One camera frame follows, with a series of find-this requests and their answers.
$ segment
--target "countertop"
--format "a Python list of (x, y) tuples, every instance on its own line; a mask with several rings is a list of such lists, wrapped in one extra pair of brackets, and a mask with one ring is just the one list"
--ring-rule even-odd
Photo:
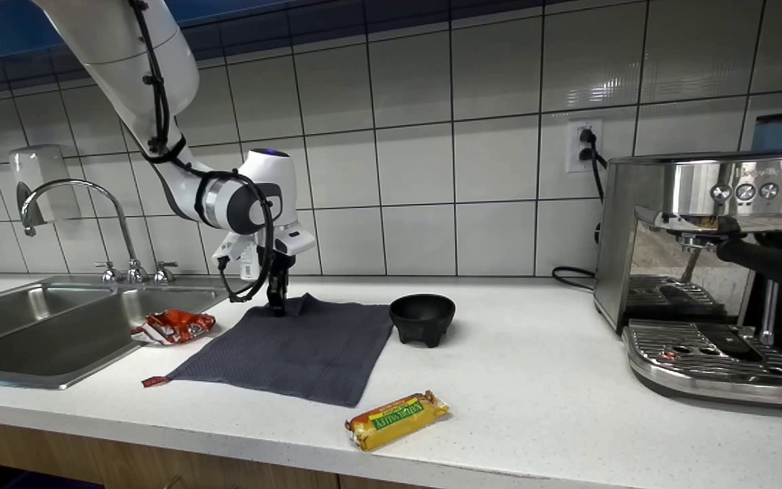
[[(204, 342), (140, 349), (67, 392), (0, 387), (0, 423), (421, 486), (782, 486), (782, 410), (670, 400), (627, 370), (589, 291), (538, 281), (294, 281), (289, 297), (444, 294), (433, 351), (389, 339), (359, 407), (165, 376)], [(247, 304), (212, 309), (223, 325)], [(454, 418), (375, 454), (341, 421), (431, 388)]]

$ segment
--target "stainless steel sink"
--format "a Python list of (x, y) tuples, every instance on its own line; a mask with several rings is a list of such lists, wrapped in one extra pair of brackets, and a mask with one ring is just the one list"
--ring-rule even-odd
[(212, 285), (127, 285), (46, 281), (0, 294), (0, 384), (67, 388), (133, 351), (131, 330), (159, 309), (209, 309)]

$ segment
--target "drip tray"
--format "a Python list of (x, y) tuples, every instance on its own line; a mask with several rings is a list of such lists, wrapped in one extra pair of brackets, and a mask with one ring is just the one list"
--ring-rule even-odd
[(657, 388), (782, 404), (782, 354), (725, 324), (630, 320), (633, 373)]

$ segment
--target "kitchen faucet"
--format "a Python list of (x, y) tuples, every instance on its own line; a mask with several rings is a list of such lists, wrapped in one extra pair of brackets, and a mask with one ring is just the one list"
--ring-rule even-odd
[[(112, 207), (114, 207), (114, 211), (116, 211), (116, 219), (118, 219), (125, 253), (127, 253), (125, 281), (127, 281), (127, 283), (146, 283), (148, 274), (143, 272), (143, 267), (140, 267), (140, 260), (139, 260), (139, 256), (136, 256), (136, 248), (133, 248), (133, 243), (131, 243), (131, 234), (127, 234), (127, 226), (125, 226), (125, 215), (121, 215), (118, 202), (114, 199), (112, 190), (101, 188), (101, 184), (91, 183), (91, 180), (48, 180), (48, 183), (44, 183), (44, 184), (37, 184), (37, 188), (22, 202), (22, 207), (18, 207), (18, 219), (22, 219), (23, 234), (26, 234), (26, 237), (34, 237), (34, 226), (33, 226), (33, 219), (29, 219), (29, 209), (34, 207), (34, 202), (37, 202), (46, 190), (52, 190), (52, 188), (57, 188), (57, 184), (91, 188), (91, 190), (98, 190), (101, 196), (106, 196), (106, 199), (112, 202)], [(116, 272), (112, 270), (112, 263), (106, 263), (102, 281), (116, 281)]]

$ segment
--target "black cloth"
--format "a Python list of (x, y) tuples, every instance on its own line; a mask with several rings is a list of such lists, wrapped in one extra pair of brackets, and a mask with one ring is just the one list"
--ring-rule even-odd
[(251, 308), (165, 378), (355, 407), (391, 335), (389, 308), (330, 304), (307, 294), (287, 298), (284, 313)]

